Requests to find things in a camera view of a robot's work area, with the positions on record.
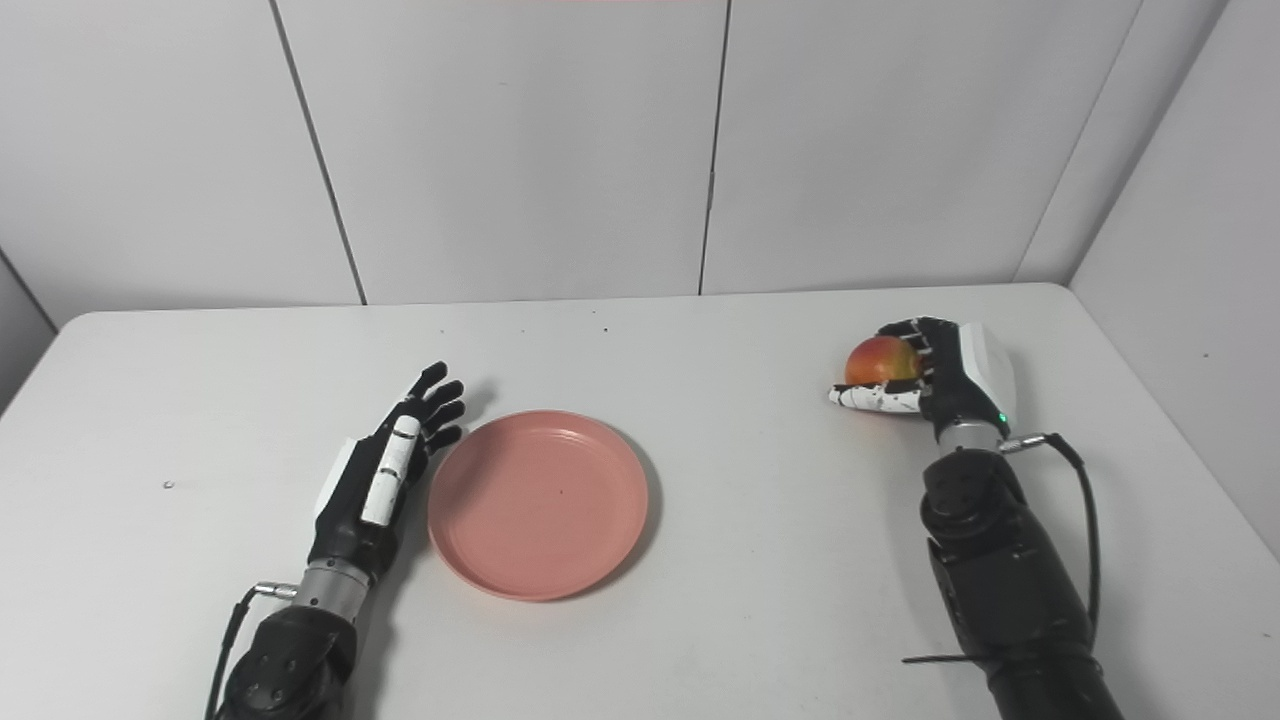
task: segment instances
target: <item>red apple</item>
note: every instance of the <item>red apple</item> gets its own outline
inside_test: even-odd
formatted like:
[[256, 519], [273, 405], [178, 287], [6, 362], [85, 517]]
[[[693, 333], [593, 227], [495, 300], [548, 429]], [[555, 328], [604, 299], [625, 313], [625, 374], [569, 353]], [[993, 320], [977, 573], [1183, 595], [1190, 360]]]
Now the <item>red apple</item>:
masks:
[[861, 342], [845, 363], [845, 383], [851, 386], [913, 380], [920, 374], [920, 356], [904, 340], [876, 336]]

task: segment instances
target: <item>robotic hand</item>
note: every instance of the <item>robotic hand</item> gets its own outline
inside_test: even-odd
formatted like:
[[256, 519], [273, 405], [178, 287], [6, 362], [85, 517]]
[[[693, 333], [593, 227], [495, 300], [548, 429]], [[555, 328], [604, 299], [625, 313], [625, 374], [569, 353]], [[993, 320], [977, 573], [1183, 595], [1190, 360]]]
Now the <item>robotic hand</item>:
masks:
[[462, 383], [435, 387], [447, 373], [444, 363], [422, 370], [372, 434], [343, 447], [317, 503], [316, 536], [302, 583], [259, 583], [236, 607], [206, 717], [214, 716], [225, 653], [255, 593], [292, 603], [259, 625], [252, 646], [227, 680], [216, 719], [339, 716], [344, 685], [356, 666], [353, 623], [365, 596], [396, 560], [406, 495], [430, 456], [462, 436], [457, 425], [449, 425], [465, 410], [458, 400]]
[[[1005, 720], [1120, 720], [1092, 655], [1097, 519], [1079, 455], [1056, 434], [1010, 439], [1012, 366], [982, 325], [913, 318], [884, 325], [878, 337], [899, 338], [915, 351], [914, 383], [836, 386], [831, 398], [864, 410], [918, 410], [933, 423], [942, 457], [924, 470], [920, 516], [931, 536], [933, 574], [964, 650], [963, 656], [909, 661], [977, 664]], [[1041, 443], [1075, 466], [1085, 493], [1088, 610], [1004, 457]]]

